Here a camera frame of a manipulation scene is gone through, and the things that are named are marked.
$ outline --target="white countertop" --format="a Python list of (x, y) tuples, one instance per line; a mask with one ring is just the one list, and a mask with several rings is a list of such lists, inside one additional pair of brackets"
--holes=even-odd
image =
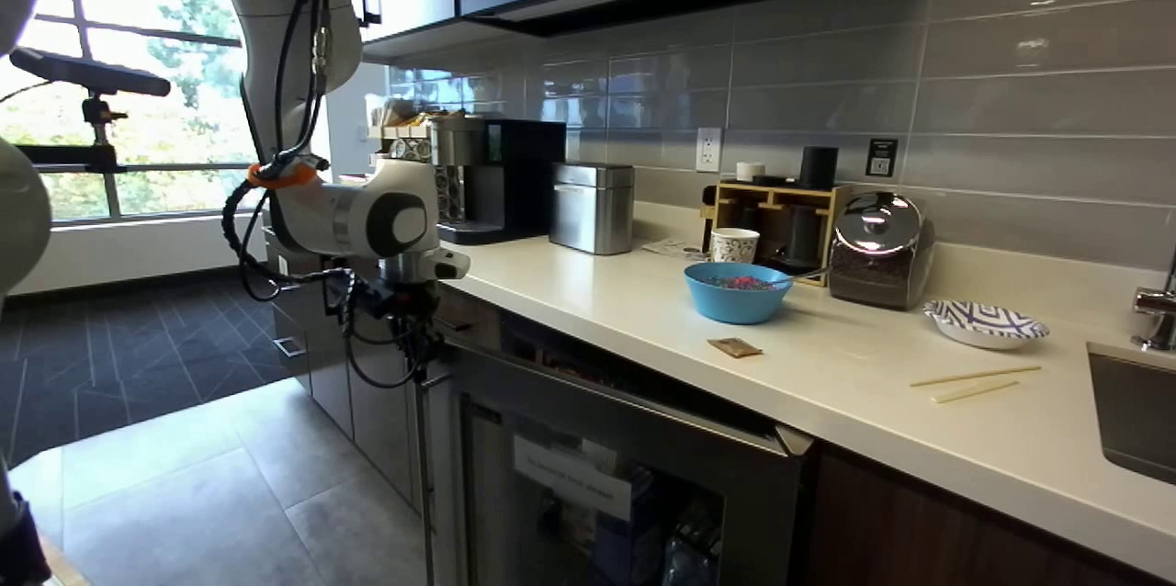
[[(802, 285), (770, 322), (731, 326), (695, 312), (682, 260), (592, 257), (546, 237), (450, 247), (473, 259), (450, 282), (459, 289), (1176, 581), (1176, 486), (1107, 461), (1098, 439), (1085, 342), (1125, 335), (1041, 318), (1049, 338), (987, 352), (948, 340), (917, 311)], [(733, 359), (707, 342), (729, 337), (764, 354)], [(1043, 369), (947, 405), (929, 397), (961, 384), (908, 386), (1024, 365)]]

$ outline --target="blue bowl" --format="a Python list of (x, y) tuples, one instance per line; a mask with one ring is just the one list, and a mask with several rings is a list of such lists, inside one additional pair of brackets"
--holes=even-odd
[(731, 325), (757, 325), (771, 319), (780, 308), (780, 300), (793, 288), (793, 282), (776, 289), (731, 289), (710, 285), (707, 279), (755, 277), (762, 281), (777, 282), (788, 275), (741, 262), (699, 262), (686, 268), (686, 284), (694, 298), (694, 307), (700, 313)]

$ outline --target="sink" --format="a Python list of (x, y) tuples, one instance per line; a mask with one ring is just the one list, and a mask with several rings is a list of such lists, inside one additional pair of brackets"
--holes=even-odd
[(1176, 358), (1087, 344), (1103, 455), (1176, 485)]

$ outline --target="gray tile backsplash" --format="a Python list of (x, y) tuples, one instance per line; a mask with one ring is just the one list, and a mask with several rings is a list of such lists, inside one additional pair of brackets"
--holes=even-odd
[[(1155, 269), (1176, 241), (1176, 0), (768, 0), (406, 60), (389, 93), (566, 121), (568, 155), (694, 207), (722, 169), (837, 177), (924, 205), (941, 239)], [(870, 136), (897, 138), (869, 178)]]

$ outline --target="plate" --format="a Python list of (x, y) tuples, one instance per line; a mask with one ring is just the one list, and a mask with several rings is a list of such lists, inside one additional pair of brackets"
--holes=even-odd
[(948, 338), (987, 349), (1015, 349), (1049, 335), (1049, 327), (1029, 315), (975, 301), (928, 301), (923, 314)]

